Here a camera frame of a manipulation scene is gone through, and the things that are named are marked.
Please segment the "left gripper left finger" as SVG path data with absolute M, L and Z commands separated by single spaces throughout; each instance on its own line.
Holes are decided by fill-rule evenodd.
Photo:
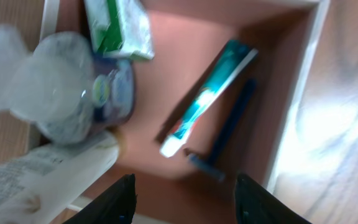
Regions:
M 136 204 L 135 175 L 126 174 L 63 224 L 131 224 Z

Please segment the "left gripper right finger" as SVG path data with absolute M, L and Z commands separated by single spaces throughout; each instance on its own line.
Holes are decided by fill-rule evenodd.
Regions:
M 247 174 L 237 175 L 234 197 L 238 224 L 311 224 Z

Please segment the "dark blue razor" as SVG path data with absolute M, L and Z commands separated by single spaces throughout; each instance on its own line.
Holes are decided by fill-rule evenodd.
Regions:
M 199 155 L 194 152 L 188 151 L 186 153 L 187 158 L 191 164 L 193 164 L 196 168 L 205 174 L 216 179 L 218 182 L 222 182 L 226 178 L 226 175 L 223 171 L 220 171 L 215 167 L 215 163 L 228 144 L 231 135 L 237 126 L 237 123 L 239 122 L 252 95 L 254 94 L 256 86 L 257 81 L 253 78 L 248 79 L 244 83 L 244 86 L 242 87 L 239 96 L 237 97 L 237 100 L 234 103 L 234 106 L 232 107 L 232 110 L 223 125 L 221 132 L 218 134 L 212 146 L 211 153 L 206 159 L 201 159 Z

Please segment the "white Pantene tube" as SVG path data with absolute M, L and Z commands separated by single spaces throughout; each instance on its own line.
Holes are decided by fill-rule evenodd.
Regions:
M 0 223 L 50 223 L 117 161 L 103 131 L 71 146 L 46 144 L 0 164 Z

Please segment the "clear blue soap dispenser bottle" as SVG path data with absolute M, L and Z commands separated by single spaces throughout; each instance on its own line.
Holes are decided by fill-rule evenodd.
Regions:
M 29 51 L 19 31 L 0 25 L 0 111 L 34 123 L 52 142 L 75 144 L 133 112 L 130 61 L 93 55 L 76 32 L 59 32 Z

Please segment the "Colgate toothpaste tube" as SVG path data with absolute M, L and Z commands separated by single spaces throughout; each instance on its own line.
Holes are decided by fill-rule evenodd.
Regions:
M 237 40 L 229 40 L 206 81 L 183 116 L 171 129 L 160 148 L 164 157 L 174 156 L 187 142 L 197 120 L 214 103 L 243 69 L 258 55 L 258 50 Z

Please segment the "small green white box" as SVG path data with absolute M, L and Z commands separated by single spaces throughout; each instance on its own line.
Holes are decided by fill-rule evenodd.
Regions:
M 139 0 L 85 0 L 95 53 L 109 58 L 152 60 L 150 19 Z

